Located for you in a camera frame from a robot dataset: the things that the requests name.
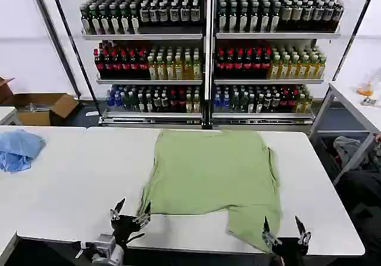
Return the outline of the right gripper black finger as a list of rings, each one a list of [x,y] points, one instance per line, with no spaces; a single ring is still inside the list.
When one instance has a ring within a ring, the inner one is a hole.
[[[296,221],[296,225],[300,234],[298,243],[300,245],[308,245],[311,239],[311,232],[306,231],[304,224],[301,222],[301,220],[297,216],[295,216],[295,221]]]
[[[267,246],[278,246],[282,244],[282,242],[271,233],[267,217],[264,217],[262,238]]]

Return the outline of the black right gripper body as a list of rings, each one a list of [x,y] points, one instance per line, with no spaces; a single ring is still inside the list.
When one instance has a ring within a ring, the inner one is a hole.
[[[274,254],[280,256],[292,256],[300,255],[306,256],[308,252],[308,245],[304,243],[299,243],[299,238],[297,237],[280,237],[280,241],[271,247]]]

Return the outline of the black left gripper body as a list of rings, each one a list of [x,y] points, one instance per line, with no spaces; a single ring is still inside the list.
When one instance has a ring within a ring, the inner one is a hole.
[[[119,220],[111,220],[113,228],[113,236],[116,244],[127,246],[131,241],[143,237],[145,234],[142,229],[148,224],[148,221],[143,223],[135,223],[134,216],[121,215]]]

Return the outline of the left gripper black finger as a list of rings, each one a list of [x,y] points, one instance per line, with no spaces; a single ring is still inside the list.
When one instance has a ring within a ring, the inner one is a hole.
[[[151,201],[149,201],[149,203],[146,206],[146,208],[144,209],[143,213],[133,219],[133,222],[143,223],[143,222],[149,221],[150,216],[151,216]]]
[[[121,209],[125,203],[125,199],[126,198],[123,198],[121,201],[119,201],[117,203],[117,205],[114,207],[114,209],[110,209],[110,216],[111,216],[111,220],[119,220],[121,215],[120,215],[120,212],[121,212]]]

